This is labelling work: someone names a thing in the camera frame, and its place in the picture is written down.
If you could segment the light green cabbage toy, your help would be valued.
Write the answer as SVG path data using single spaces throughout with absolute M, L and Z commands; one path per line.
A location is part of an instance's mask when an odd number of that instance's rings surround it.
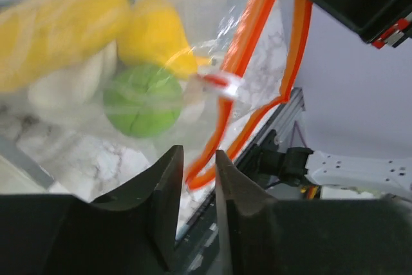
M 129 67 L 113 77 L 103 91 L 106 117 L 125 136 L 151 138 L 170 129 L 183 103 L 179 80 L 156 64 Z

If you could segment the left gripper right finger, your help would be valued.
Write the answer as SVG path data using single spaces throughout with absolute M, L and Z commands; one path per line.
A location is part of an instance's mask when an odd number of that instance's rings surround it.
M 385 200 L 276 200 L 216 153 L 224 274 L 410 274 L 411 218 Z

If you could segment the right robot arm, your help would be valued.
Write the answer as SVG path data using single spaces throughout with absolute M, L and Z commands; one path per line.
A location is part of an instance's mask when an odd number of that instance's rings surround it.
M 356 33 L 374 50 L 396 48 L 411 38 L 411 0 L 310 0 Z M 283 182 L 308 181 L 376 189 L 411 199 L 411 159 L 370 159 L 321 151 L 308 155 L 304 168 L 281 168 Z

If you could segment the white mushroom toy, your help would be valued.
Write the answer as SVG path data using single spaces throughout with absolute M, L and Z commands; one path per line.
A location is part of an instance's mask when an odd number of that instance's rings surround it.
M 61 109 L 85 104 L 117 68 L 117 43 L 78 65 L 57 70 L 28 88 L 28 100 L 36 108 Z

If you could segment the yellow lemon toy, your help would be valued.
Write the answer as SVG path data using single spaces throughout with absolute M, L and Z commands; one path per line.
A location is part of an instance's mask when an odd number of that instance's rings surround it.
M 90 58 L 115 40 L 129 0 L 24 0 L 1 11 L 1 92 Z

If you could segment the clear zip bag orange zipper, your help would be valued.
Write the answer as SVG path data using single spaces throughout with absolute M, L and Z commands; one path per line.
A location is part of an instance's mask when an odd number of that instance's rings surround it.
M 1 192 L 86 200 L 185 151 L 183 183 L 214 179 L 287 101 L 312 5 L 295 0 L 1 0 Z

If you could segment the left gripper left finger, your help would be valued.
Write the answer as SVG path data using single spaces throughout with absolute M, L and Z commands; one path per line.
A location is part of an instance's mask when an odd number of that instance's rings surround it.
M 70 194 L 1 197 L 2 274 L 172 274 L 183 148 L 87 203 Z

